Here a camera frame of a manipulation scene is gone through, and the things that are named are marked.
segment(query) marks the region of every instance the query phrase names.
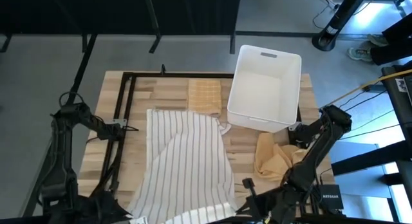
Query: wooden table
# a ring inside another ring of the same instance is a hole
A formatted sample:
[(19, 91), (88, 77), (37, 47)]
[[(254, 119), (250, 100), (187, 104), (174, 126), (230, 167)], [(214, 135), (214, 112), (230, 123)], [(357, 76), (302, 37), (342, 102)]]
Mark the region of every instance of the wooden table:
[[(98, 100), (96, 115), (104, 120), (111, 120), (115, 110), (118, 90), (123, 71), (107, 71)], [(187, 98), (187, 83), (185, 78), (149, 78), (136, 79), (133, 103), (129, 118), (129, 126), (139, 128), (138, 131), (128, 131), (125, 139), (122, 163), (119, 174), (119, 188), (117, 198), (119, 204), (126, 208), (133, 193), (143, 181), (146, 165), (146, 110), (172, 109), (185, 110)], [(221, 122), (227, 121), (227, 100), (229, 97), (232, 79), (220, 79), (223, 99)], [(123, 104), (126, 104), (127, 90), (125, 90)], [(315, 95), (308, 74), (301, 77), (301, 91), (299, 108), (302, 120), (310, 124), (319, 118)], [(254, 153), (260, 131), (244, 127), (232, 126), (231, 130), (223, 135), (223, 142), (227, 151), (235, 177), (236, 203), (239, 207), (245, 202), (249, 192), (243, 188), (242, 179), (253, 178), (257, 193), (265, 192), (278, 187), (280, 182), (268, 182), (254, 175)], [(91, 132), (89, 137), (96, 136)], [(276, 133), (276, 140), (281, 145), (288, 143), (286, 129)], [(95, 188), (100, 178), (102, 162), (106, 152), (106, 141), (94, 140), (86, 146), (82, 167), (79, 174), (79, 192), (88, 196)], [(317, 168), (318, 175), (331, 168), (327, 156)], [(322, 176), (324, 183), (334, 183), (332, 170)]]

